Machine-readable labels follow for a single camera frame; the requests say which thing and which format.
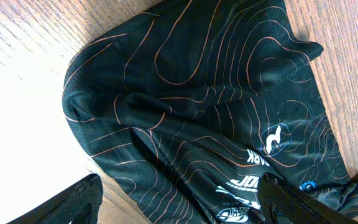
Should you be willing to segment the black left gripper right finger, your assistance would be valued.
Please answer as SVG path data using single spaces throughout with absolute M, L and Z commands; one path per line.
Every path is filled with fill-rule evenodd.
M 268 224 L 358 224 L 270 172 L 259 180 L 258 200 Z

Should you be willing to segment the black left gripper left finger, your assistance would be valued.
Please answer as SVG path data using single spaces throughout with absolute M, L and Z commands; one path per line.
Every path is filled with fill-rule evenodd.
M 98 174 L 90 174 L 9 224 L 97 224 L 103 201 Z

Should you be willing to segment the black printed cycling jersey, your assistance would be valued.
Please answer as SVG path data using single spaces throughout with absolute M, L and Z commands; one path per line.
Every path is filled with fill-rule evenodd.
M 282 0 L 162 1 L 71 60 L 77 141 L 152 223 L 263 223 L 265 172 L 358 217 L 352 181 Z

